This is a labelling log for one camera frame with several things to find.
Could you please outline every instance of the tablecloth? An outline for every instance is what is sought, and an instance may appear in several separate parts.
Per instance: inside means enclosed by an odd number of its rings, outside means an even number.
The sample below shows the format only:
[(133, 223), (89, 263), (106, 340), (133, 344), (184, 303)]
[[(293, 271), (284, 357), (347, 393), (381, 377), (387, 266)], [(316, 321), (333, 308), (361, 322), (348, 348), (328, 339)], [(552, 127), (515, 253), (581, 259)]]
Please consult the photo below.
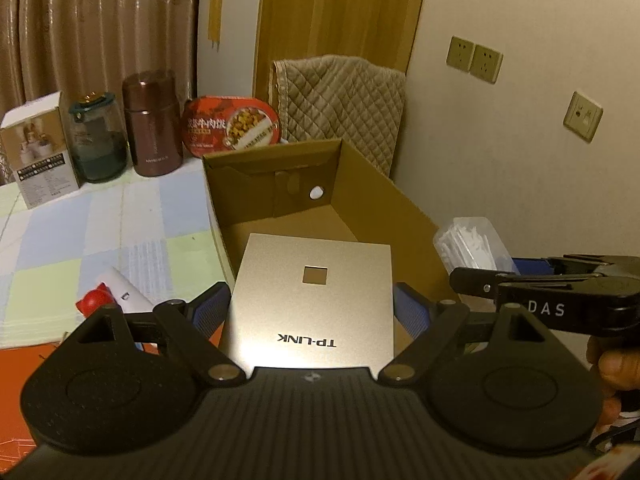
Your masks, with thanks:
[(0, 348), (59, 340), (82, 316), (75, 302), (113, 266), (152, 303), (192, 300), (222, 281), (204, 169), (132, 169), (32, 210), (16, 184), (0, 187)]

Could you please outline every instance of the hand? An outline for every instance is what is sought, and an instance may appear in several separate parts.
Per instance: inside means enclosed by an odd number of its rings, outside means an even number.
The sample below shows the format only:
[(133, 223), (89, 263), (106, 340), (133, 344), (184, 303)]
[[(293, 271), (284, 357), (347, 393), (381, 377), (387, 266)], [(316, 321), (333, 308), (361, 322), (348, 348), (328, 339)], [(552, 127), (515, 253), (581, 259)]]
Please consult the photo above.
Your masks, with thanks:
[(620, 416), (620, 400), (614, 397), (616, 391), (640, 389), (640, 349), (615, 349), (618, 343), (614, 339), (591, 337), (587, 344), (587, 361), (593, 365), (591, 371), (599, 376), (604, 395), (596, 426), (600, 433)]

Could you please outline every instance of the curtain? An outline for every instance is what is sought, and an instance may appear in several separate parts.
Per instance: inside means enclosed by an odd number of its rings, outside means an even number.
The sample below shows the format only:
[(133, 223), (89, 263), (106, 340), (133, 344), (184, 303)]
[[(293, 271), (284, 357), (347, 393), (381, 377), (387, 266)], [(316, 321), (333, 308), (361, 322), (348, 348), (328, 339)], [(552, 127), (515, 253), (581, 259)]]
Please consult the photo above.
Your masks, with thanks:
[(174, 70), (183, 104), (194, 91), (197, 5), (198, 0), (0, 0), (0, 116), (56, 90), (65, 108), (92, 91), (111, 91), (121, 99), (126, 76), (156, 68)]

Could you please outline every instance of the wall outlet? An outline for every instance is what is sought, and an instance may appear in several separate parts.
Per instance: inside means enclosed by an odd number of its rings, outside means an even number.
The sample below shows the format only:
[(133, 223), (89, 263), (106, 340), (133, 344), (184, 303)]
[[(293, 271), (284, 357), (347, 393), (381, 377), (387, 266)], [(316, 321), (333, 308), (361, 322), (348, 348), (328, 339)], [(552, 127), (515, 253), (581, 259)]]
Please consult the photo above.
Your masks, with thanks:
[(601, 118), (601, 106), (587, 99), (584, 95), (574, 92), (569, 109), (564, 116), (564, 126), (580, 135), (587, 142), (591, 142)]
[(463, 72), (469, 72), (471, 58), (474, 55), (475, 45), (462, 38), (451, 38), (449, 53), (447, 54), (447, 64)]
[(491, 84), (498, 79), (498, 72), (502, 65), (502, 54), (482, 45), (476, 45), (474, 58), (471, 61), (470, 72), (483, 81)]

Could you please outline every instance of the product box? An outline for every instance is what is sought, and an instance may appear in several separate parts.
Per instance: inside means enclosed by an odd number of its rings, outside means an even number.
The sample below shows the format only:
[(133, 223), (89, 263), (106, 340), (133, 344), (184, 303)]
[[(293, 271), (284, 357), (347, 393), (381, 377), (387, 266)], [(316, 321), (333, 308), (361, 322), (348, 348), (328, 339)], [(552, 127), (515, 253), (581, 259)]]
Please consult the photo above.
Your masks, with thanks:
[(8, 111), (0, 140), (28, 208), (79, 188), (60, 117), (60, 92)]
[(184, 106), (182, 140), (198, 157), (276, 144), (278, 115), (254, 97), (199, 97)]
[[(233, 287), (251, 233), (391, 246), (394, 282), (456, 300), (433, 247), (437, 228), (339, 139), (276, 144), (203, 158), (216, 248)], [(411, 338), (396, 321), (394, 352)]]
[(252, 233), (220, 349), (255, 367), (367, 367), (394, 357), (391, 248)]

